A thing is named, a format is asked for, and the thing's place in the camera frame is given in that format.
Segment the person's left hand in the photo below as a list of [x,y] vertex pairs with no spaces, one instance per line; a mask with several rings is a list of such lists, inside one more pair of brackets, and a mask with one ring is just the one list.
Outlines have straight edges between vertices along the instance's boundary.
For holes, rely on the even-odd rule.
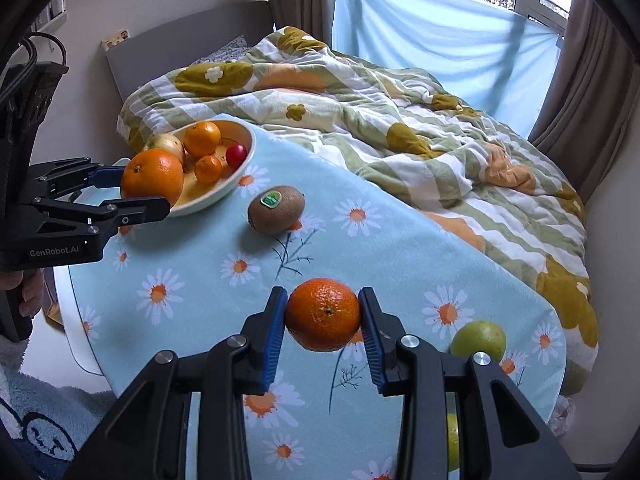
[[24,318],[33,318],[42,307],[44,281],[42,270],[0,273],[0,290],[18,289],[21,292],[20,313]]

